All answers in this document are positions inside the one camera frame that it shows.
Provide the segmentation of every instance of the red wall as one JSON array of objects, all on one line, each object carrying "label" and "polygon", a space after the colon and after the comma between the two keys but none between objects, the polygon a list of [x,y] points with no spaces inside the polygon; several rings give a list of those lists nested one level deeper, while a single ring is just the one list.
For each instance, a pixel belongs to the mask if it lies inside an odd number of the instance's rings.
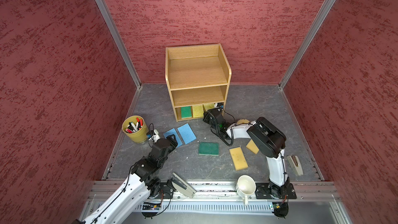
[{"label": "red wall", "polygon": [[398,0],[337,0],[285,92],[354,223],[398,220]]},{"label": "red wall", "polygon": [[105,0],[142,82],[165,47],[221,43],[231,82],[278,84],[324,0]]},{"label": "red wall", "polygon": [[0,0],[1,223],[67,223],[135,90],[94,0]]}]

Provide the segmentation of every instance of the top shelf compartment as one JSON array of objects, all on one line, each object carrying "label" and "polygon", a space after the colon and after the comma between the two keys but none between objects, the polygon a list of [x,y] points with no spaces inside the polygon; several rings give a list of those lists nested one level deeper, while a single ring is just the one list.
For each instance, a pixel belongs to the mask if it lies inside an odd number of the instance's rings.
[{"label": "top shelf compartment", "polygon": [[166,82],[171,91],[227,85],[230,78],[220,44],[166,48]]}]

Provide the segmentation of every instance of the yellow cup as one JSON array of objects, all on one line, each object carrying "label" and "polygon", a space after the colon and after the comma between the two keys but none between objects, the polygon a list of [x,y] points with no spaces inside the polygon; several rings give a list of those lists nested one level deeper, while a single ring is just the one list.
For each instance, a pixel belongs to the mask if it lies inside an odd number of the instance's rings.
[{"label": "yellow cup", "polygon": [[[138,130],[138,132],[134,132],[134,133],[128,133],[126,132],[126,128],[129,126],[130,122],[133,122],[134,124],[137,124],[137,118],[138,119],[142,119],[144,126],[141,127],[140,130]],[[147,132],[148,132],[148,127],[147,124],[145,123],[145,120],[138,115],[134,115],[131,117],[128,117],[122,124],[122,131],[133,141],[136,143],[143,143],[147,140]]]}]

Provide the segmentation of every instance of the mug handle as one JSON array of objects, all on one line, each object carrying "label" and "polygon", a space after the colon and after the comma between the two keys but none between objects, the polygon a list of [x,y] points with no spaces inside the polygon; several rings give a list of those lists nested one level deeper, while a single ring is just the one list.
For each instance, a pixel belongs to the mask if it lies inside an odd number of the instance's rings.
[{"label": "mug handle", "polygon": [[248,196],[245,195],[245,197],[243,198],[243,203],[245,204],[245,206],[249,205]]}]

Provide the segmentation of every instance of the yellow sponge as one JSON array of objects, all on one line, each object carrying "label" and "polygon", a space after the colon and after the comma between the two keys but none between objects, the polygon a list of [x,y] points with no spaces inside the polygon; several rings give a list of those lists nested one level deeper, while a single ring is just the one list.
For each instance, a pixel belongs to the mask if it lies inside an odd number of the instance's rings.
[{"label": "yellow sponge", "polygon": [[207,111],[209,109],[213,109],[214,108],[214,103],[204,104],[203,107],[205,108],[205,111]]},{"label": "yellow sponge", "polygon": [[245,156],[243,155],[241,147],[229,149],[229,153],[231,153],[232,161],[235,165],[235,170],[246,169],[249,167],[246,162]]},{"label": "yellow sponge", "polygon": [[257,152],[259,151],[258,147],[252,139],[250,140],[250,142],[247,143],[246,148],[251,150],[254,154],[257,154]]},{"label": "yellow sponge", "polygon": [[193,117],[203,117],[203,106],[192,106]]}]

